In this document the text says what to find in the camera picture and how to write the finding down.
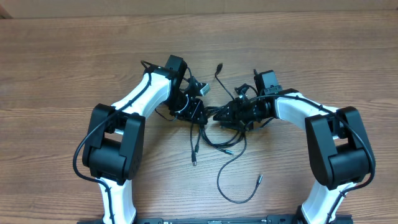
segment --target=robotic hand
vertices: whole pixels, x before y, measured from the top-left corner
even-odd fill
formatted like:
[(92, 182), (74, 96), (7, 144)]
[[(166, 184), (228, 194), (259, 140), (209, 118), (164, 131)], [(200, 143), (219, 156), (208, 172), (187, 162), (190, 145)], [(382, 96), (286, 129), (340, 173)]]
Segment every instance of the robotic hand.
[[(165, 103), (177, 119), (200, 125), (207, 123), (203, 102), (196, 98), (209, 91), (208, 84), (199, 83), (190, 73), (188, 88), (180, 89), (187, 64), (171, 55), (165, 67), (142, 62), (146, 68), (142, 82), (128, 96), (112, 106), (98, 104), (90, 119), (88, 135), (76, 150), (73, 168), (86, 180), (100, 184), (104, 217), (93, 222), (131, 224), (168, 223), (161, 218), (138, 220), (132, 203), (132, 179), (142, 159), (145, 121), (155, 108)], [(350, 190), (364, 187), (374, 176), (374, 156), (361, 117), (353, 107), (338, 110), (306, 99), (296, 90), (282, 90), (275, 73), (255, 71), (256, 97), (247, 99), (243, 85), (240, 94), (213, 117), (221, 125), (233, 129), (252, 129), (253, 121), (279, 118), (290, 121), (307, 132), (308, 153), (316, 178), (308, 199), (295, 215), (269, 215), (246, 220), (250, 223), (352, 223), (351, 217), (335, 216), (336, 209)], [(122, 134), (121, 142), (104, 137), (104, 133)], [(348, 143), (335, 146), (333, 139), (347, 138)], [(95, 179), (77, 171), (76, 159), (82, 145), (83, 164)], [(369, 180), (361, 185), (364, 176)], [(174, 223), (228, 223), (234, 220), (174, 220)]]

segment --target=robotic forearm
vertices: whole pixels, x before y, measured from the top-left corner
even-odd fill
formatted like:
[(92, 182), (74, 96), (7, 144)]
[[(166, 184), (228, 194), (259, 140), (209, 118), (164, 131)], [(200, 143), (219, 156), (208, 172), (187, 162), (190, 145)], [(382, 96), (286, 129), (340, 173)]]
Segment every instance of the robotic forearm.
[[(214, 115), (213, 119), (222, 126), (238, 131), (252, 130), (253, 122), (266, 118), (283, 119), (305, 130), (316, 181), (296, 216), (304, 223), (334, 220), (345, 191), (374, 170), (373, 152), (355, 108), (323, 106), (296, 90), (282, 90), (273, 71), (254, 71), (257, 90), (247, 84), (236, 88), (239, 97), (210, 114), (197, 98), (209, 91), (208, 84), (199, 83), (190, 73), (188, 88), (181, 91), (180, 84), (187, 69), (182, 58), (171, 55), (165, 67), (146, 64), (150, 66), (142, 82), (128, 96), (112, 106), (98, 104), (91, 115), (88, 133), (95, 128), (96, 131), (85, 143), (83, 164), (90, 168), (93, 177), (107, 183), (111, 189), (108, 192), (100, 185), (105, 209), (103, 223), (125, 224), (136, 220), (131, 181), (142, 160), (145, 121), (161, 103), (165, 103), (177, 119), (202, 126), (207, 123), (208, 116)], [(256, 92), (255, 98), (247, 99), (249, 88)], [(128, 103), (131, 105), (118, 111)], [(98, 128), (109, 116), (114, 118)], [(113, 141), (104, 137), (105, 132), (122, 134), (123, 138), (121, 142)], [(346, 138), (348, 143), (336, 146), (333, 141), (336, 138)]]

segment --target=wooden table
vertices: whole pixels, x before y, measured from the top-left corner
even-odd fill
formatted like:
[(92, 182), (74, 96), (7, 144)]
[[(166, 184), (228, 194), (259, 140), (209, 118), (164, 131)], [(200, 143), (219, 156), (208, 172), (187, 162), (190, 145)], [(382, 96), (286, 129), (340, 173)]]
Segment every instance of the wooden table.
[[(100, 218), (99, 187), (72, 169), (91, 110), (140, 82), (140, 60), (164, 65), (170, 54), (211, 85), (206, 105), (230, 100), (213, 75), (223, 62), (220, 79), (231, 91), (253, 85), (254, 68), (273, 69), (284, 88), (359, 109), (376, 178), (350, 193), (338, 213), (357, 223), (398, 222), (398, 13), (375, 11), (1, 20), (0, 223)], [(189, 127), (156, 114), (147, 120), (133, 185), (139, 217), (261, 217), (294, 213), (307, 198), (314, 177), (302, 130), (275, 120), (248, 134), (247, 152), (224, 170), (221, 188), (241, 200), (258, 174), (264, 181), (250, 202), (236, 205), (216, 188), (231, 157), (201, 142), (193, 167)], [(207, 128), (215, 141), (232, 135), (214, 122)]]

